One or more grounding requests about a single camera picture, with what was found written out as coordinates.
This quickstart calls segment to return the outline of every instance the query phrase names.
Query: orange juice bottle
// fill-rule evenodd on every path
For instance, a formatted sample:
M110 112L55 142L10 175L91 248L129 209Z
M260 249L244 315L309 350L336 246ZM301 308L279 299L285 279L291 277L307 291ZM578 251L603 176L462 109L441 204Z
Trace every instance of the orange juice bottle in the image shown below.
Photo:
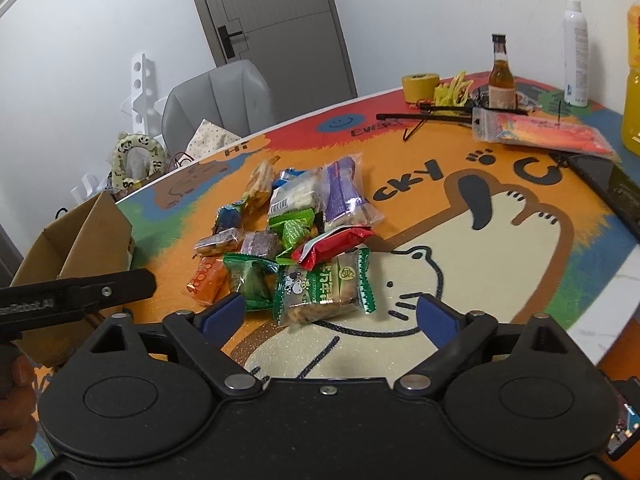
M640 0L626 15L629 40L629 77L626 80L625 114L622 118L622 143L640 156Z

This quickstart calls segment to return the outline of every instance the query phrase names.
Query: bottle label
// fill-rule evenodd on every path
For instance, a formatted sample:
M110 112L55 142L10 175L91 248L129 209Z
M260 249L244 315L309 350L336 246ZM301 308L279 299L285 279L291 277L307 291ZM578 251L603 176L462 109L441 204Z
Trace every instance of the bottle label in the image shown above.
M516 89L489 85L489 108L502 110L516 108Z

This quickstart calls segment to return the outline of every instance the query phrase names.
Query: gray chair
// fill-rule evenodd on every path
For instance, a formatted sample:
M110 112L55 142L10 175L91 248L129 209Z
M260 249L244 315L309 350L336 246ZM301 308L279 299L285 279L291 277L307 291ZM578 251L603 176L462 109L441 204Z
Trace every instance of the gray chair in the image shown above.
M271 91L251 61L242 59L179 84L162 114L169 152L183 152L203 119L240 136L277 123Z

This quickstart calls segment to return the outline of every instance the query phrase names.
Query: person hand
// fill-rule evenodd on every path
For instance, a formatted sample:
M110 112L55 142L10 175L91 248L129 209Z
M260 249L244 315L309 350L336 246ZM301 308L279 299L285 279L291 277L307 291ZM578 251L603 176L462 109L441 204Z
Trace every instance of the person hand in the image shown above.
M31 443L36 436L36 409L33 390L35 372L25 356L14 359L11 366L14 387L5 400L0 400L0 467L14 478L31 476L36 453Z

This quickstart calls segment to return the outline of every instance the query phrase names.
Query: bottle cap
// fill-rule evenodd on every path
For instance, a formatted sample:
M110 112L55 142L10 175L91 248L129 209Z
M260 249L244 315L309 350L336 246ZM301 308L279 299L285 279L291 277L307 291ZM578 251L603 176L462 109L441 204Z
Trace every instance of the bottle cap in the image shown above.
M582 4L580 3L580 0L566 0L566 8L567 10L582 12Z

